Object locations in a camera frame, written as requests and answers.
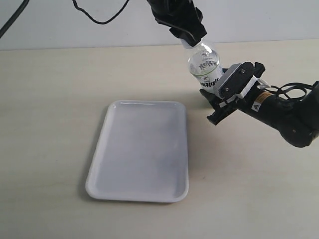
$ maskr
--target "white tray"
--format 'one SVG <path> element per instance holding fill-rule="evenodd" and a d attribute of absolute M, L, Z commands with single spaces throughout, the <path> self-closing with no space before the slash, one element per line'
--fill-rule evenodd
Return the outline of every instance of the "white tray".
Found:
<path fill-rule="evenodd" d="M 178 102 L 112 103 L 86 181 L 96 199 L 173 203 L 188 193 L 186 109 Z"/>

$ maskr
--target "yellow warning sticker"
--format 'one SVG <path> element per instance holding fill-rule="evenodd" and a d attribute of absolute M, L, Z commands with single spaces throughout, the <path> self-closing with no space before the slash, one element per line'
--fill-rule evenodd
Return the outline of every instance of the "yellow warning sticker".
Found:
<path fill-rule="evenodd" d="M 267 92 L 267 91 L 261 93 L 261 94 L 255 99 L 255 101 L 254 101 L 254 103 L 253 103 L 251 109 L 252 109 L 253 111 L 258 112 L 259 109 L 260 109 L 261 104 L 265 101 L 265 99 L 267 99 L 269 96 L 272 96 L 272 95 L 273 95 L 273 94 L 271 94 L 271 93 L 269 93 L 269 92 Z"/>

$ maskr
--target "plastic bottle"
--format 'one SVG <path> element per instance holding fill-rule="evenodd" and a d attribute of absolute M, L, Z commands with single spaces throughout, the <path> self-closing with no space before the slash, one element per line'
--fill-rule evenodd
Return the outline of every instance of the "plastic bottle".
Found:
<path fill-rule="evenodd" d="M 218 53 L 213 50 L 212 44 L 205 40 L 194 47 L 183 39 L 181 42 L 188 58 L 190 73 L 199 81 L 204 90 L 213 93 L 216 82 L 223 75 Z"/>

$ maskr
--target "beige tabletop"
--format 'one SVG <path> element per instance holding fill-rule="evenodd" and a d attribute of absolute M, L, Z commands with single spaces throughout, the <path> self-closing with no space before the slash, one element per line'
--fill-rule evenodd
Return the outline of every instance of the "beige tabletop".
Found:
<path fill-rule="evenodd" d="M 319 80 L 319 40 L 216 44 L 281 86 Z M 298 149 L 235 112 L 218 126 L 181 46 L 0 52 L 1 239 L 318 239 L 319 139 Z M 107 106 L 188 112 L 189 193 L 175 204 L 92 200 L 85 180 Z"/>

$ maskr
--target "white wall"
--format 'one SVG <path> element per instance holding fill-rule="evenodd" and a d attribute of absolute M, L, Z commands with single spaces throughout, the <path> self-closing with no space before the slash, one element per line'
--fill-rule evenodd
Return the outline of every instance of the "white wall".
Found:
<path fill-rule="evenodd" d="M 78 0 L 99 20 L 125 0 Z M 0 0 L 2 26 L 22 0 Z M 319 38 L 319 0 L 194 0 L 213 42 Z M 0 49 L 159 45 L 179 43 L 157 24 L 146 0 L 131 0 L 112 23 L 100 26 L 71 0 L 30 0 Z"/>

